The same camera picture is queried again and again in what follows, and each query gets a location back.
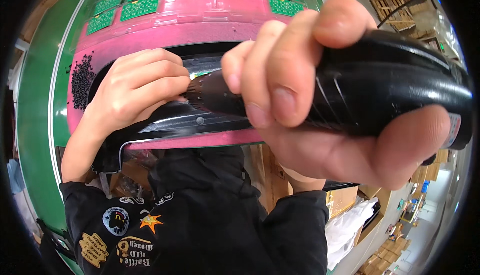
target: white plastic bag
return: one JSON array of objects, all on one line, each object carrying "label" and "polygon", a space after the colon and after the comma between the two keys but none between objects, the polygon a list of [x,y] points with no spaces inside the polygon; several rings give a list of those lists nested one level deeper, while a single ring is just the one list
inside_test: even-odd
[{"label": "white plastic bag", "polygon": [[355,233],[373,215],[373,206],[377,198],[362,201],[354,205],[350,210],[331,219],[325,225],[327,239],[328,269],[333,270],[337,263],[342,260],[353,248]]}]

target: wooden pallet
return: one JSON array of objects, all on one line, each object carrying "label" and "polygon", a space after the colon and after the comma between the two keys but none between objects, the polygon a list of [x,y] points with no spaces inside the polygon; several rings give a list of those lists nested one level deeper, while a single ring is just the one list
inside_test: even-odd
[{"label": "wooden pallet", "polygon": [[[370,0],[380,20],[385,19],[392,11],[403,5],[404,0]],[[392,15],[385,23],[392,25],[398,31],[409,29],[415,26],[415,21],[407,7],[400,9]]]}]

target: black tool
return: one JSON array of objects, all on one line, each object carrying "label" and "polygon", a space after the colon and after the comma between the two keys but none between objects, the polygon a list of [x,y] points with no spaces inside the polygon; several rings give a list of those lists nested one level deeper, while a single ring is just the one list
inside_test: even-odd
[{"label": "black tool", "polygon": [[[461,150],[472,136],[472,83],[467,72],[416,40],[380,30],[344,49],[326,48],[316,70],[312,126],[356,136],[378,136],[395,117],[428,104],[449,112],[443,148]],[[200,110],[246,116],[222,71],[192,80],[186,93]]]}]

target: round patch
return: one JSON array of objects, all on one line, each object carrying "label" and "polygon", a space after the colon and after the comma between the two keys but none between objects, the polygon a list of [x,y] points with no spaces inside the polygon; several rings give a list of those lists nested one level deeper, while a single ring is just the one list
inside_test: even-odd
[{"label": "round patch", "polygon": [[115,236],[122,236],[127,232],[130,218],[122,207],[110,207],[103,213],[103,224]]}]

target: embroidered patch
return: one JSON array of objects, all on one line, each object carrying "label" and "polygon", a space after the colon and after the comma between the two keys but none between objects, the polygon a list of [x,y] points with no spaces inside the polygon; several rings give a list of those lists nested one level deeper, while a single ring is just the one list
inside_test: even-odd
[{"label": "embroidered patch", "polygon": [[122,236],[127,232],[130,218],[122,207],[110,207],[103,213],[103,224],[115,236]]},{"label": "embroidered patch", "polygon": [[81,255],[86,261],[99,268],[100,262],[106,261],[109,255],[106,251],[105,243],[97,233],[93,233],[93,235],[90,236],[83,232],[81,237],[82,239],[78,242],[82,249]]},{"label": "embroidered patch", "polygon": [[159,220],[157,220],[158,217],[161,217],[162,215],[150,215],[148,214],[148,216],[146,216],[145,218],[142,219],[141,223],[140,223],[140,228],[142,228],[143,226],[148,226],[153,234],[155,234],[155,225],[157,224],[163,224],[162,222],[160,222]]},{"label": "embroidered patch", "polygon": [[156,206],[162,205],[163,203],[170,201],[172,199],[173,199],[173,192],[171,191],[170,193],[166,193],[165,195],[163,195],[163,197],[160,198],[160,200],[155,202],[155,205]]},{"label": "embroidered patch", "polygon": [[117,244],[117,255],[120,263],[127,267],[149,267],[152,250],[152,242],[135,236],[126,236]]},{"label": "embroidered patch", "polygon": [[121,197],[119,199],[122,203],[131,203],[131,204],[143,204],[145,200],[142,197]]}]

